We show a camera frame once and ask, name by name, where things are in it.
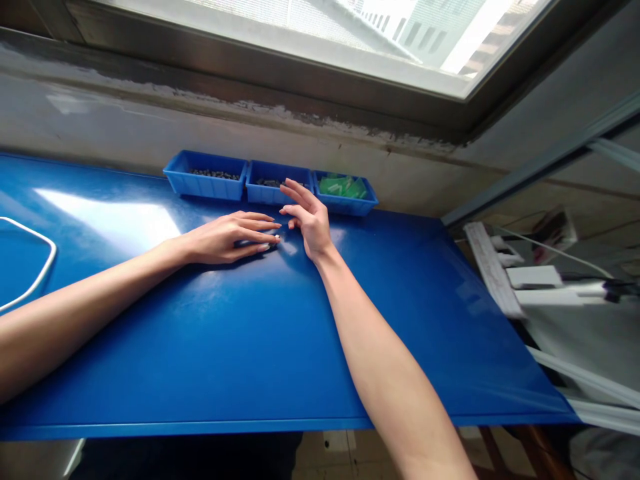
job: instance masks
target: small parts bin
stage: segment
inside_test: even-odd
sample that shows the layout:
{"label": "small parts bin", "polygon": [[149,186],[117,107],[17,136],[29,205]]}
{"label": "small parts bin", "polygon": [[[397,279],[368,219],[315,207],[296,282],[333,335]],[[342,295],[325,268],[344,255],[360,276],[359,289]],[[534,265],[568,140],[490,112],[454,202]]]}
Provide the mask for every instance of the small parts bin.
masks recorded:
{"label": "small parts bin", "polygon": [[[239,201],[242,198],[247,169],[246,160],[182,150],[172,158],[163,172],[169,178],[173,191],[181,195]],[[191,173],[192,170],[221,171],[230,175],[239,175],[239,178],[232,180],[208,177]]]}
{"label": "small parts bin", "polygon": [[[339,195],[327,195],[320,193],[320,180],[328,175],[336,174],[324,171],[313,172],[313,193],[320,199],[322,203],[327,206],[327,210],[329,210],[330,212],[364,217],[371,211],[372,208],[380,203],[378,202],[378,198],[375,196],[375,192],[373,191],[371,184],[364,177],[353,177],[355,181],[360,178],[367,188],[367,195],[362,199],[354,199],[341,197]],[[338,173],[338,175],[344,177],[346,176],[342,173]]]}
{"label": "small parts bin", "polygon": [[306,168],[290,167],[278,163],[252,160],[247,173],[247,200],[250,203],[266,203],[268,205],[290,205],[295,203],[280,191],[279,187],[259,185],[258,181],[284,183],[290,178],[312,189],[311,171]]}

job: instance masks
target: wrist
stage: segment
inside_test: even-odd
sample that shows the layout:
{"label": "wrist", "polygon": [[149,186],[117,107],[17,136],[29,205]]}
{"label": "wrist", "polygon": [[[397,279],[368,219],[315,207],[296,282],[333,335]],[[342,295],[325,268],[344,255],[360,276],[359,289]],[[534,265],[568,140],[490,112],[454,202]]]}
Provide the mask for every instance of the wrist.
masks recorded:
{"label": "wrist", "polygon": [[164,240],[149,253],[156,256],[156,260],[167,267],[180,268],[191,263],[189,252],[180,241],[180,237]]}
{"label": "wrist", "polygon": [[342,256],[340,256],[335,245],[331,244],[327,248],[319,251],[311,260],[315,264],[316,268],[320,270],[320,268],[337,264],[342,260]]}

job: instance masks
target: white wire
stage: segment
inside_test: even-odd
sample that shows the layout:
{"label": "white wire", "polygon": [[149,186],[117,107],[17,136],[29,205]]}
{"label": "white wire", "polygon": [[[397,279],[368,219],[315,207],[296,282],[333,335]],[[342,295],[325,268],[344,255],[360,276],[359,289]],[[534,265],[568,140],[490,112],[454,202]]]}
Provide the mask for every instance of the white wire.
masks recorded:
{"label": "white wire", "polygon": [[556,252],[558,255],[562,255],[563,257],[570,258],[571,260],[575,260],[576,262],[579,262],[579,263],[582,263],[583,265],[586,265],[586,266],[588,266],[588,267],[591,267],[592,269],[597,270],[598,272],[602,273],[602,275],[604,275],[606,278],[611,278],[611,279],[613,278],[613,275],[612,275],[612,274],[610,274],[608,271],[606,271],[606,270],[604,270],[604,269],[602,269],[602,268],[598,267],[597,265],[594,265],[594,264],[592,264],[592,263],[589,263],[589,262],[588,262],[588,261],[586,261],[586,260],[579,259],[578,257],[574,257],[573,255],[570,255],[570,254],[568,254],[568,253],[565,253],[565,252],[563,252],[562,250],[555,249],[555,248],[553,248],[553,247],[550,247],[550,246],[548,246],[548,245],[545,245],[544,243],[537,242],[536,240],[531,240],[530,238],[527,238],[527,237],[525,237],[524,235],[520,235],[519,233],[512,232],[511,230],[507,230],[507,229],[506,229],[506,228],[504,228],[504,227],[498,227],[497,225],[491,225],[491,226],[492,226],[493,228],[498,229],[498,230],[502,230],[502,231],[503,231],[503,232],[505,232],[505,233],[508,233],[508,234],[510,234],[510,235],[513,235],[514,237],[518,237],[518,238],[521,238],[522,240],[526,240],[526,241],[528,241],[528,242],[534,243],[534,244],[539,245],[539,246],[541,246],[541,247],[543,247],[543,248],[546,248],[547,250],[551,250],[552,252]]}
{"label": "white wire", "polygon": [[51,252],[49,253],[49,258],[47,258],[47,261],[45,262],[45,266],[42,267],[42,270],[40,270],[40,274],[38,274],[38,276],[36,277],[35,281],[33,282],[33,284],[29,287],[29,289],[24,292],[22,295],[20,295],[18,298],[16,298],[15,300],[10,301],[9,303],[6,303],[4,305],[2,305],[0,307],[0,312],[14,306],[16,303],[22,302],[22,300],[24,300],[25,298],[27,298],[30,294],[33,293],[33,291],[37,288],[38,285],[40,285],[40,282],[42,282],[42,279],[45,277],[45,275],[47,274],[47,271],[49,270],[49,267],[51,266],[51,263],[53,262],[53,258],[55,257],[55,254],[58,250],[58,248],[55,246],[55,243],[52,242],[52,240],[46,238],[44,235],[42,235],[41,233],[38,233],[34,230],[31,230],[28,227],[25,227],[24,225],[22,225],[22,223],[16,222],[16,220],[7,218],[7,217],[0,217],[0,220],[6,220],[9,223],[15,225],[18,228],[22,228],[22,230],[27,231],[33,235],[35,235],[36,237],[38,237],[39,239],[44,240],[45,242],[47,242],[49,244],[49,246],[51,247]]}

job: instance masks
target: window frame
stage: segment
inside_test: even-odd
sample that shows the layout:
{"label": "window frame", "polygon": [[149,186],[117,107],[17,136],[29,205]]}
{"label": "window frame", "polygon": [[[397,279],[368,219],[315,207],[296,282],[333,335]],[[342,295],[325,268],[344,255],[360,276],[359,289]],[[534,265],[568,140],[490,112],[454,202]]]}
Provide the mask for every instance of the window frame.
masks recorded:
{"label": "window frame", "polygon": [[[91,0],[31,0],[31,4],[54,38],[184,69],[185,74],[191,71],[238,82],[237,90],[251,95],[246,101],[283,105],[306,120],[330,119],[396,137],[464,145],[502,117],[628,1],[581,0],[577,6],[575,0],[553,0],[466,99],[292,57]],[[57,27],[68,26],[70,19],[82,41],[75,32],[74,38],[64,37],[65,29]]]}

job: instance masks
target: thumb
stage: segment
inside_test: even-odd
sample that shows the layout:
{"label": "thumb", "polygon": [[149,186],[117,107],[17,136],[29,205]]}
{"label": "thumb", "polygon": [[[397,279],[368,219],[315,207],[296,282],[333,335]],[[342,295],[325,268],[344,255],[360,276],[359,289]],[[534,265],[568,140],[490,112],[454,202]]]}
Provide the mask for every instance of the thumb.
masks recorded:
{"label": "thumb", "polygon": [[300,205],[285,205],[280,210],[280,213],[288,213],[290,215],[293,215],[294,217],[298,218],[303,225],[315,220],[315,217]]}
{"label": "thumb", "polygon": [[252,255],[255,255],[256,253],[267,251],[270,248],[271,248],[270,243],[259,243],[257,245],[248,245],[246,247],[239,247],[239,248],[233,249],[233,252],[231,255],[231,261],[235,262],[236,260],[240,260],[241,258],[250,257]]}

